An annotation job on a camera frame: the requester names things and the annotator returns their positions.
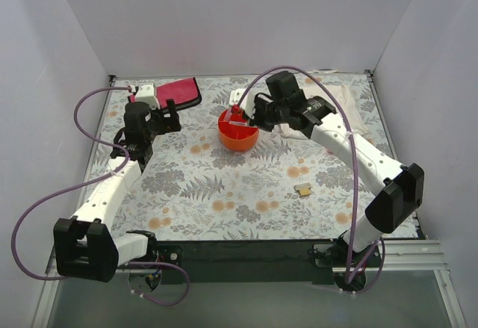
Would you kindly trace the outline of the thin lilac pen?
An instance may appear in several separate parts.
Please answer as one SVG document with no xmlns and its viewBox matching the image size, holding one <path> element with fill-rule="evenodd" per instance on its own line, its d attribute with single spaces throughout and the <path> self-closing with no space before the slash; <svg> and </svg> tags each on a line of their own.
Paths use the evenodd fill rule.
<svg viewBox="0 0 478 328">
<path fill-rule="evenodd" d="M 243 127 L 248 126 L 247 122 L 239 122 L 239 121 L 234 121 L 234 120 L 229 120 L 226 123 L 228 123 L 229 125 L 232 125 L 232 126 L 243 126 Z"/>
</svg>

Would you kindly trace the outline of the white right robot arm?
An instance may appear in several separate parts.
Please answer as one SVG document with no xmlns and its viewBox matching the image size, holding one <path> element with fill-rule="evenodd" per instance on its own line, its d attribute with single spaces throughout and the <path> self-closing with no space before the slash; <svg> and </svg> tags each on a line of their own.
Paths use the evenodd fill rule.
<svg viewBox="0 0 478 328">
<path fill-rule="evenodd" d="M 387 156 L 360 134 L 355 134 L 347 114 L 329 89 L 311 96 L 299 88 L 292 69 L 266 80 L 267 95 L 233 94 L 230 104 L 243 111 L 251 126 L 271 131 L 279 124 L 301 132 L 325 147 L 353 172 L 374 195 L 361 217 L 341 236 L 339 260 L 355 266 L 382 235 L 392 233 L 423 202 L 425 174 L 418 164 L 405 165 Z"/>
</svg>

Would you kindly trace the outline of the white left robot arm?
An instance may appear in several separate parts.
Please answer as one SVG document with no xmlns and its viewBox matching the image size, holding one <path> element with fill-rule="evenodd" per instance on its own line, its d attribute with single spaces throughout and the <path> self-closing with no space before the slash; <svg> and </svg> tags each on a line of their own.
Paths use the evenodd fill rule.
<svg viewBox="0 0 478 328">
<path fill-rule="evenodd" d="M 61 276 L 109 282 L 119 266 L 136 261 L 153 267 L 159 258 L 155 234 L 130 230 L 113 238 L 111 227 L 127 193 L 141 177 L 153 155 L 158 135 L 180 131 L 173 99 L 166 108 L 154 109 L 146 102 L 125 106 L 124 126 L 114 137 L 108 161 L 109 177 L 101 180 L 85 203 L 53 228 L 55 258 Z"/>
</svg>

